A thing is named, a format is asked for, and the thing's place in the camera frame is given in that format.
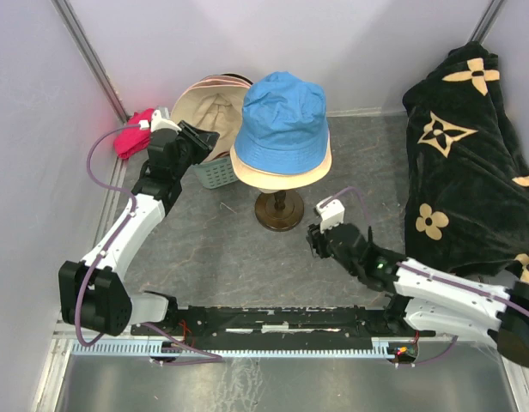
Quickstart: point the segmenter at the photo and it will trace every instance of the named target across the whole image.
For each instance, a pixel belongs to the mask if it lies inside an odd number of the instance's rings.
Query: white wall
[[[529,163],[529,0],[506,1],[483,46],[499,55],[506,112]]]
[[[70,0],[128,111],[200,78],[289,70],[329,111],[402,111],[402,94],[471,36],[489,0]]]
[[[0,412],[26,412],[58,317],[58,268],[91,246],[105,193],[90,144],[117,125],[48,0],[0,2]],[[95,171],[109,176],[109,144]]]

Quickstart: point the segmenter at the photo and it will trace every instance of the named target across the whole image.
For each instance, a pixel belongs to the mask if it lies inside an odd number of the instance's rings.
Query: blanket
[[[507,269],[529,282],[529,167],[500,79],[496,54],[471,42],[404,95],[405,248],[458,276]]]

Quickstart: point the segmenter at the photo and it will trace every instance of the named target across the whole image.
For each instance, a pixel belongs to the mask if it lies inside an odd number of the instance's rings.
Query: beige flower print
[[[450,220],[445,213],[434,212],[430,206],[423,203],[419,207],[419,216],[416,220],[416,229],[418,232],[425,232],[432,240],[442,239],[441,227],[446,227]]]
[[[520,186],[529,187],[529,176],[519,176],[518,178],[513,178],[513,182]]]
[[[488,85],[486,82],[499,80],[499,71],[484,70],[484,61],[482,58],[472,58],[471,60],[467,60],[467,66],[469,67],[468,70],[458,71],[457,73],[444,76],[442,80],[444,82],[466,82],[470,80],[474,88],[478,90],[482,96],[488,94]]]
[[[518,260],[522,265],[522,273],[520,274],[520,280],[529,283],[529,256],[525,253],[516,255],[514,260]]]
[[[423,127],[423,134],[419,137],[417,144],[430,144],[447,157],[455,142],[476,132],[477,130],[451,124],[430,112],[430,123]]]

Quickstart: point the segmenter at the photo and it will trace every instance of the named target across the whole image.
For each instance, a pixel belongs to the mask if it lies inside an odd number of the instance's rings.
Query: blue bucket hat
[[[247,91],[234,149],[255,169],[300,174],[324,161],[328,136],[324,89],[275,72]]]

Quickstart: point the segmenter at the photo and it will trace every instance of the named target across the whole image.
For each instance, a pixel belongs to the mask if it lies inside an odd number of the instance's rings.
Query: metal plate
[[[445,342],[423,342],[425,359]],[[516,411],[499,356],[461,343],[444,360],[247,359],[160,367],[148,358],[71,356],[57,411]]]

